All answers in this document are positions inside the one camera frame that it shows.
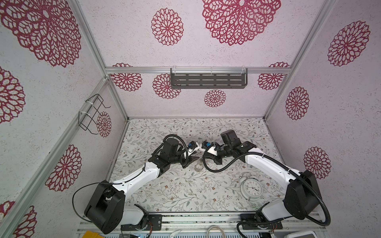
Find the silver metal key bottle opener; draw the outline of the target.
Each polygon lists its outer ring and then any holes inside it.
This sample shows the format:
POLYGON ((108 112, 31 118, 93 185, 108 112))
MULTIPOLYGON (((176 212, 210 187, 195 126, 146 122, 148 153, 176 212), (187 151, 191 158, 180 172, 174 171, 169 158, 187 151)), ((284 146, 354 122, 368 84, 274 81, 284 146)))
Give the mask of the silver metal key bottle opener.
POLYGON ((194 166, 194 170, 195 170, 197 173, 200 173, 203 169, 204 169, 204 165, 203 165, 203 163, 197 163, 197 164, 194 166))

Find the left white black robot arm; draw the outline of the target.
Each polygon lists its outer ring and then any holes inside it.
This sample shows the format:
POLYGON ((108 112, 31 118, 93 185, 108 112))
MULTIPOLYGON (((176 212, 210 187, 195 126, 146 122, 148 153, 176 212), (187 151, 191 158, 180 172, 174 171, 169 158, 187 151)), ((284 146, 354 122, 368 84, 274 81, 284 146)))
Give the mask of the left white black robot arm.
POLYGON ((180 164, 184 169, 188 167, 198 159, 193 153, 199 149, 195 141, 185 143, 177 135, 166 136, 142 168, 114 182, 99 182, 84 215, 105 235, 124 225, 145 229, 149 212, 138 204, 125 207, 126 198, 162 176, 172 164, 180 164))

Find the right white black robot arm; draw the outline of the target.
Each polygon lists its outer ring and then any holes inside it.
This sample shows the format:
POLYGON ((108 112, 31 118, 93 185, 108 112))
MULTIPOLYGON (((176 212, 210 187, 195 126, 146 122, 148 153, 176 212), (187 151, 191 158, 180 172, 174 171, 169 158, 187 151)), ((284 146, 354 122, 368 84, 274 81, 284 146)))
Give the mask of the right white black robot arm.
POLYGON ((240 160, 259 169, 286 190, 283 198, 263 205, 256 212, 257 222, 260 224, 273 223, 289 217, 316 222, 317 220, 312 218, 310 213, 317 206, 321 206, 324 211, 327 211, 317 180, 312 172, 308 170, 301 172, 286 166, 266 155, 253 143, 242 142, 233 130, 223 132, 221 137, 222 145, 206 141, 202 143, 204 161, 211 159, 215 164, 221 165, 223 158, 233 157, 228 165, 218 169, 217 172, 228 169, 234 162, 240 160))

